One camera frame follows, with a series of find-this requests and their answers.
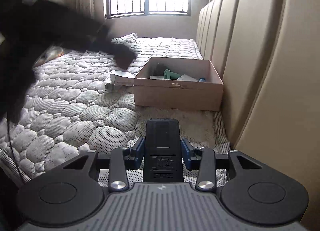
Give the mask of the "green plastic tool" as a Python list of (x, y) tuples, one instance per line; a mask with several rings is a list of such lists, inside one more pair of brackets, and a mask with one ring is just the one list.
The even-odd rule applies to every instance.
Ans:
[(181, 77), (180, 74), (174, 73), (170, 71), (169, 69), (165, 69), (163, 73), (164, 79), (166, 80), (177, 80), (178, 78)]

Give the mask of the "white grey small box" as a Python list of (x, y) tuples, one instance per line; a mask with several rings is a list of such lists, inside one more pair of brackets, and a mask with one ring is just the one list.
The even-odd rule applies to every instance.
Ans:
[(110, 80), (116, 86), (133, 86), (135, 75), (129, 72), (122, 72), (118, 70), (110, 71)]

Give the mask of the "white square adapter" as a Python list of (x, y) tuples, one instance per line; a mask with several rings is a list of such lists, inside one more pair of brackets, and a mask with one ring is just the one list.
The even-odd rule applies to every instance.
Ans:
[(150, 76), (150, 79), (153, 79), (153, 80), (163, 80), (164, 79), (164, 76), (161, 75), (161, 76)]

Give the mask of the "white dotted card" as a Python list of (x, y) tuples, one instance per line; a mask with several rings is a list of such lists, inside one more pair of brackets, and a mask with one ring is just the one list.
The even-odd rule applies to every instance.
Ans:
[(189, 81), (189, 82), (198, 82), (198, 79), (195, 79), (191, 76), (188, 76), (186, 74), (180, 76), (179, 78), (176, 79), (177, 81)]

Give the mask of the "clear plastic bag item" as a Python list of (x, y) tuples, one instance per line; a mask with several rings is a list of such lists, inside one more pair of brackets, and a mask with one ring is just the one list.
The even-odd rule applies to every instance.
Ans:
[(126, 86), (123, 85), (115, 85), (114, 83), (106, 83), (105, 85), (105, 92), (106, 93), (114, 93), (119, 92), (121, 89), (125, 88)]

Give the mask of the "white plush toy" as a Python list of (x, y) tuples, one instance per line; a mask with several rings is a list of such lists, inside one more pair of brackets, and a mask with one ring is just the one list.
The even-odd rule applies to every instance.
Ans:
[(63, 54), (64, 54), (63, 48), (58, 46), (52, 46), (48, 48), (47, 51), (38, 58), (38, 60), (33, 65), (33, 67), (35, 68), (35, 67), (41, 66), (44, 63), (47, 63), (51, 60), (54, 60), (62, 56)]

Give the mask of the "black rectangular case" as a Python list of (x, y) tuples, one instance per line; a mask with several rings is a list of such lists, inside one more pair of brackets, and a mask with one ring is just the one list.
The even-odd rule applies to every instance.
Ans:
[(143, 182), (183, 182), (180, 126), (176, 119), (146, 123)]

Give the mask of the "black item in box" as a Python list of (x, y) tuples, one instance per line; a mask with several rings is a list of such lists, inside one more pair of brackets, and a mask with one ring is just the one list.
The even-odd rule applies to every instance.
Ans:
[(163, 76), (168, 67), (162, 63), (158, 63), (153, 69), (152, 76)]

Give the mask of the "quilted grey mattress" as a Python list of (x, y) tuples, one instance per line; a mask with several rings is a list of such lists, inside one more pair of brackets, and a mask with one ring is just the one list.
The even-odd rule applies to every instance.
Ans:
[(138, 107), (133, 89), (108, 91), (111, 55), (72, 51), (24, 78), (1, 69), (1, 169), (22, 185), (90, 149), (133, 147), (151, 118), (173, 118), (195, 146), (226, 154), (231, 145), (219, 112)]

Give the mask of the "beige padded headboard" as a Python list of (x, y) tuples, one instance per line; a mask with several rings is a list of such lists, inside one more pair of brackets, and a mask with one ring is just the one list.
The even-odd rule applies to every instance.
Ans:
[(307, 189), (319, 230), (319, 0), (213, 0), (196, 43), (224, 84), (232, 146)]

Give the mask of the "pink cardboard box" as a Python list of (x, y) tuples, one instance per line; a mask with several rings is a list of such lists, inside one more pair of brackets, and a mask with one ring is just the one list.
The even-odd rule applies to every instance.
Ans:
[[(166, 65), (174, 73), (198, 80), (205, 78), (206, 82), (150, 79), (158, 63)], [(209, 60), (152, 57), (136, 75), (133, 93), (137, 106), (218, 111), (223, 82)]]

